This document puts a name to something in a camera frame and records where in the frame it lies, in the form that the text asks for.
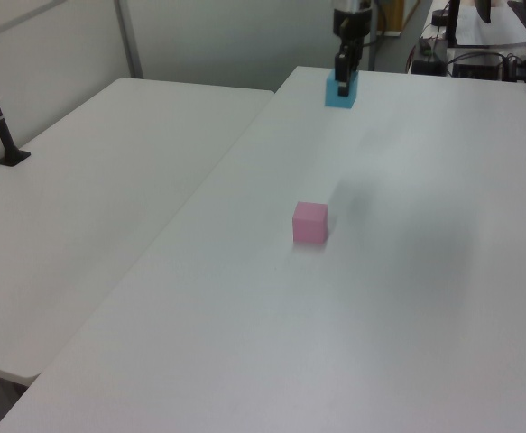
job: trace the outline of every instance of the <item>white table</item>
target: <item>white table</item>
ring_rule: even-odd
[[[121,79],[0,167],[0,377],[42,372],[271,95]]]
[[[526,433],[526,94],[360,74],[296,69],[0,433]]]

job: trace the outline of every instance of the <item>black cable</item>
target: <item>black cable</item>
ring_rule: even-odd
[[[445,11],[447,10],[447,8],[449,7],[449,5],[451,4],[450,1],[447,2],[447,4],[445,5],[445,7],[443,8],[443,10],[441,11],[441,14],[445,13]],[[435,41],[433,42],[433,50],[431,51],[431,54],[432,56],[431,57],[435,57],[435,46],[437,45],[437,39],[439,39],[439,32],[441,30],[441,26],[438,25],[437,26],[437,34],[435,35]]]
[[[447,63],[445,63],[445,66],[448,66],[450,65],[451,63],[455,63],[456,61],[460,61],[460,60],[467,60],[467,59],[472,59],[474,57],[481,57],[481,56],[499,56],[501,57],[503,60],[507,60],[507,58],[505,56],[503,56],[502,54],[500,54],[499,52],[489,52],[489,51],[484,51],[484,52],[468,52],[468,53],[465,53],[465,54],[461,54],[460,56],[457,56],[455,57],[453,60],[451,61],[448,61]]]
[[[377,4],[377,9],[381,13],[381,17],[383,19],[383,30],[381,31],[381,36],[376,35],[376,30],[375,30],[374,41],[363,44],[363,48],[370,47],[372,45],[376,45],[378,42],[383,43],[383,36],[387,33],[387,15],[385,14],[383,7],[381,6],[380,0],[373,0],[373,1]],[[379,48],[381,48],[381,44],[375,47],[375,52],[377,52]]]

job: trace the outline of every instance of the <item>white wall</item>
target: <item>white wall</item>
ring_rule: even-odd
[[[332,68],[339,45],[330,0],[128,0],[128,9],[145,78],[276,90],[298,65]]]
[[[0,33],[0,105],[18,146],[128,76],[113,0],[67,0]]]

